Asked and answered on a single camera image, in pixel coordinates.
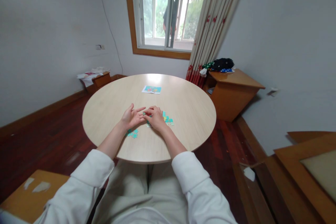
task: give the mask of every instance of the white shirt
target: white shirt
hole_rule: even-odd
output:
[[[173,170],[188,201],[189,223],[236,221],[220,189],[215,186],[194,153],[182,152],[172,161]],[[86,223],[100,189],[112,173],[114,162],[92,150],[69,180],[49,200],[35,223]],[[170,222],[151,207],[138,208],[119,216],[114,223]]]

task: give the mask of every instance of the window glass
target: window glass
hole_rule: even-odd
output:
[[[191,51],[196,35],[203,0],[171,0],[171,14],[167,13],[168,0],[142,0],[145,46],[165,46],[166,20],[171,18],[167,48]]]

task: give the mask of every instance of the black bag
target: black bag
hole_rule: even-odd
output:
[[[235,64],[233,63],[233,60],[230,58],[221,58],[216,59],[213,62],[213,66],[211,67],[215,71],[221,71],[222,69],[231,69]]]

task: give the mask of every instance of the left hand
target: left hand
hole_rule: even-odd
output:
[[[134,104],[132,103],[130,107],[123,114],[120,123],[124,127],[125,130],[133,128],[135,125],[142,123],[145,121],[144,116],[142,115],[141,110],[144,110],[146,107],[141,107],[137,109],[133,109]]]

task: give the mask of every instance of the window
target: window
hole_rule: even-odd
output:
[[[189,59],[202,5],[203,0],[127,0],[133,53]]]

